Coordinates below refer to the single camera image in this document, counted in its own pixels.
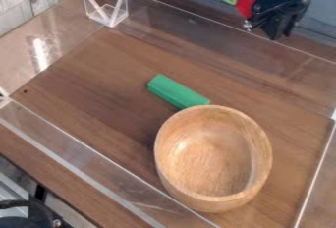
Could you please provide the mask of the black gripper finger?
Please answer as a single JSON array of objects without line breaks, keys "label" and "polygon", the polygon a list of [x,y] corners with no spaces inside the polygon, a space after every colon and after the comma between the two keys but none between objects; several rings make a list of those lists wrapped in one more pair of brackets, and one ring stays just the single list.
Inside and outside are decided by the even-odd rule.
[{"label": "black gripper finger", "polygon": [[279,40],[283,35],[289,37],[303,15],[304,7],[299,5],[285,6],[272,11],[261,25],[261,30],[269,39]]}]

